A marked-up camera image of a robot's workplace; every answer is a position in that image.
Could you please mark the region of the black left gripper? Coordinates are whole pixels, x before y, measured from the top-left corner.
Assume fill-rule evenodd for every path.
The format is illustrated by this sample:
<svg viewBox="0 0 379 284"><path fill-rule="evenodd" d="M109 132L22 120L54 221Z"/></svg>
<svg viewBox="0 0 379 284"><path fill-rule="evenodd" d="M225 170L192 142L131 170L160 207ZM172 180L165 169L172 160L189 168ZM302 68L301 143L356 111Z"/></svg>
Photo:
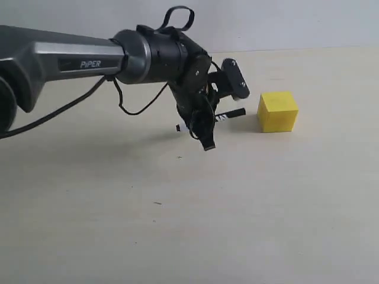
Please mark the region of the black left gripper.
<svg viewBox="0 0 379 284"><path fill-rule="evenodd" d="M190 136L198 140L204 151L216 147L214 126L219 96L210 90L208 70L181 70L174 76L176 109L185 124L189 124Z"/></svg>

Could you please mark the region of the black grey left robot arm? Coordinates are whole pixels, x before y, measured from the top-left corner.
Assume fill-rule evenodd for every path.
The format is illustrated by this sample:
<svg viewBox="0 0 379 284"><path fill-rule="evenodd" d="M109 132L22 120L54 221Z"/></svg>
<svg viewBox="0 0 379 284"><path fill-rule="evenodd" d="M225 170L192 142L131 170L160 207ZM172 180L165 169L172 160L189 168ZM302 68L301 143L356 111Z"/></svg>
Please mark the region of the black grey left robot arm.
<svg viewBox="0 0 379 284"><path fill-rule="evenodd" d="M162 82L180 117L205 150L215 146L216 102L208 82L212 59L182 30L140 25L111 39L1 27L1 137L28 131L52 118L12 129L17 109L30 112L47 82L98 76L102 82Z"/></svg>

